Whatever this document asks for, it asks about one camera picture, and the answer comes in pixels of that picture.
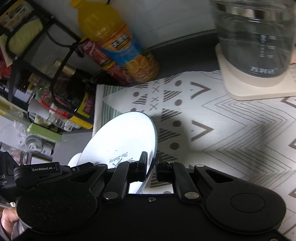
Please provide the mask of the person's left hand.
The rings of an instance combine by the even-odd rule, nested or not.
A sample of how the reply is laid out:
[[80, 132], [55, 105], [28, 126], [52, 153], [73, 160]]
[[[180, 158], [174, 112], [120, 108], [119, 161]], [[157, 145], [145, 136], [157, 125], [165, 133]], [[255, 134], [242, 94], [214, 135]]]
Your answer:
[[1, 240], [15, 240], [25, 231], [15, 207], [5, 208], [1, 213]]

